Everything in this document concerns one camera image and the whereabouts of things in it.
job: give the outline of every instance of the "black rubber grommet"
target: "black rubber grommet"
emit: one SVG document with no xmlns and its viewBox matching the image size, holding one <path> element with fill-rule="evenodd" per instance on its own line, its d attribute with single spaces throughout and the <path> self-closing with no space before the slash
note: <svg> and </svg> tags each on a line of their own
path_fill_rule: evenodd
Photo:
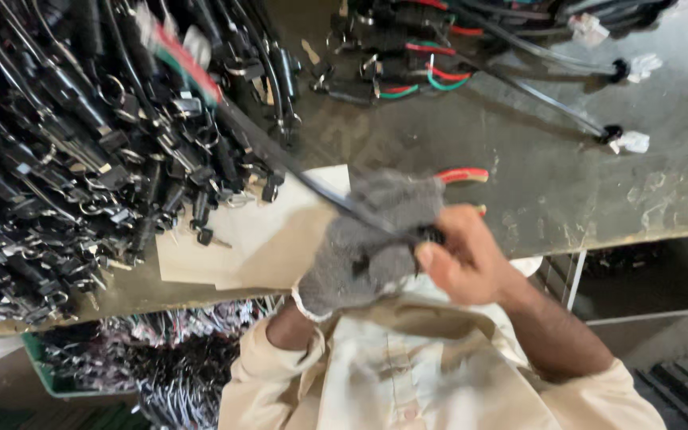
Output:
<svg viewBox="0 0 688 430">
<path fill-rule="evenodd" d="M 625 78 L 628 77 L 629 74 L 631 74 L 631 65 L 627 63 L 627 61 L 623 60 L 622 58 L 618 58 L 617 60 L 612 62 L 612 65 L 615 66 L 615 74 L 607 78 L 607 80 L 610 83 L 618 83 Z"/>
<path fill-rule="evenodd" d="M 599 138 L 599 142 L 607 144 L 613 140 L 619 139 L 623 135 L 623 128 L 620 125 L 607 125 L 604 128 L 604 135 Z"/>
</svg>

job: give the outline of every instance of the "person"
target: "person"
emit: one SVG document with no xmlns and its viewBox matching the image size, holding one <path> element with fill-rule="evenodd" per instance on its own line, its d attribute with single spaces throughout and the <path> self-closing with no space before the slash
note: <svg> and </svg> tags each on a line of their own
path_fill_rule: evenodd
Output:
<svg viewBox="0 0 688 430">
<path fill-rule="evenodd" d="M 473 207 L 445 207 L 434 226 L 445 243 L 416 247 L 424 274 L 399 297 L 318 325 L 294 295 L 247 332 L 219 429 L 665 428 L 622 362 L 508 263 Z"/>
</svg>

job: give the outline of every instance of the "green crate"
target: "green crate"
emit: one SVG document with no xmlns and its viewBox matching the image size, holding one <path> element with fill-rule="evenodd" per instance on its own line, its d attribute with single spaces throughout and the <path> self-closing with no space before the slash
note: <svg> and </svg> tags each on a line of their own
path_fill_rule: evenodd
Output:
<svg viewBox="0 0 688 430">
<path fill-rule="evenodd" d="M 88 397 L 88 396 L 108 396 L 111 394 L 132 394 L 136 391 L 100 391 L 100 390 L 80 390 L 76 387 L 73 379 L 56 378 L 52 375 L 52 368 L 41 362 L 44 355 L 44 347 L 41 341 L 33 334 L 24 333 L 20 337 L 23 339 L 25 352 L 28 354 L 28 359 L 31 360 L 33 369 L 36 370 L 36 375 L 41 379 L 42 385 L 47 393 L 52 397 L 64 399 L 68 397 Z"/>
</svg>

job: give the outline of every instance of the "work glove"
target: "work glove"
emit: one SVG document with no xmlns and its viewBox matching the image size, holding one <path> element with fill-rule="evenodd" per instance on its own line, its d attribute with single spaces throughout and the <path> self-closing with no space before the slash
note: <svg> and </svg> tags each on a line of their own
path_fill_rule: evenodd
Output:
<svg viewBox="0 0 688 430">
<path fill-rule="evenodd" d="M 445 185 L 436 178 L 380 171 L 354 183 L 349 197 L 397 230 L 409 230 L 434 221 L 444 205 L 444 191 Z M 414 276 L 416 270 L 409 244 L 341 216 L 326 229 L 315 262 L 293 289 L 293 297 L 307 318 L 324 321 L 336 309 L 367 305 L 393 292 L 401 279 Z"/>
</svg>

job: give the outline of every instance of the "beige shirt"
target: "beige shirt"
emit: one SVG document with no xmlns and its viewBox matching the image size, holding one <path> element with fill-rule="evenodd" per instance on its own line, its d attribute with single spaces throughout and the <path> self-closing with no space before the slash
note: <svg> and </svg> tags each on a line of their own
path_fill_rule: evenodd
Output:
<svg viewBox="0 0 688 430">
<path fill-rule="evenodd" d="M 497 305 L 458 308 L 428 279 L 350 311 L 307 352 L 279 350 L 267 320 L 241 340 L 220 430 L 664 430 L 619 360 L 560 385 L 531 372 Z"/>
</svg>

